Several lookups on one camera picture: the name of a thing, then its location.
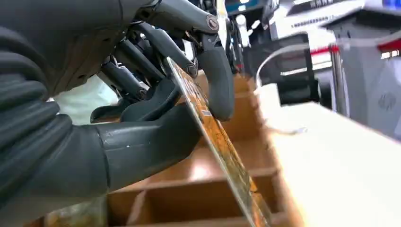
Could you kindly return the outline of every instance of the white machine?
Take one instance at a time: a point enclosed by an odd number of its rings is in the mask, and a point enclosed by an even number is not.
[[[384,37],[401,29],[401,13],[365,7],[325,27],[337,39]],[[343,114],[401,140],[401,77],[394,67],[397,62],[381,60],[378,46],[340,46],[340,56],[348,101]]]

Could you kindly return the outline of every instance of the white cable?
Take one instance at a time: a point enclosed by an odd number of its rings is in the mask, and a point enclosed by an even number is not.
[[[370,47],[370,46],[377,46],[385,43],[389,43],[395,40],[398,40],[401,38],[401,30],[398,32],[395,32],[391,35],[387,35],[384,37],[379,37],[379,38],[368,38],[368,39],[360,39],[360,38],[340,38],[337,39],[336,42],[334,43],[337,46],[344,46],[344,45],[349,45],[349,46],[358,46],[358,47]],[[264,65],[270,61],[272,58],[283,54],[283,53],[288,53],[288,52],[293,52],[293,51],[302,51],[302,50],[307,50],[310,49],[309,44],[295,44],[291,46],[286,46],[281,49],[276,50],[272,54],[270,54],[259,66],[258,70],[256,71],[256,87],[262,87],[262,80],[260,77],[260,72]]]

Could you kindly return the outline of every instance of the gold circuit board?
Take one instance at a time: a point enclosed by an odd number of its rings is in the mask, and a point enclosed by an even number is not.
[[[226,131],[210,113],[207,99],[201,87],[172,59],[168,58],[167,60],[173,71],[175,81],[180,87],[210,150],[226,174],[231,190],[249,224],[253,227],[270,227],[271,212],[252,178],[245,170]]]

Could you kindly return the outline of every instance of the robotic hand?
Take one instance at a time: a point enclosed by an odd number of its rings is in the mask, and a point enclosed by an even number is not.
[[[200,134],[184,105],[152,121],[127,117],[121,123],[74,126],[68,116],[57,114],[56,103],[46,102],[98,73],[133,18],[196,42],[211,86],[209,105],[219,119],[232,114],[232,78],[219,44],[218,24],[187,0],[2,4],[1,226],[20,226],[122,188],[183,160],[193,150]]]

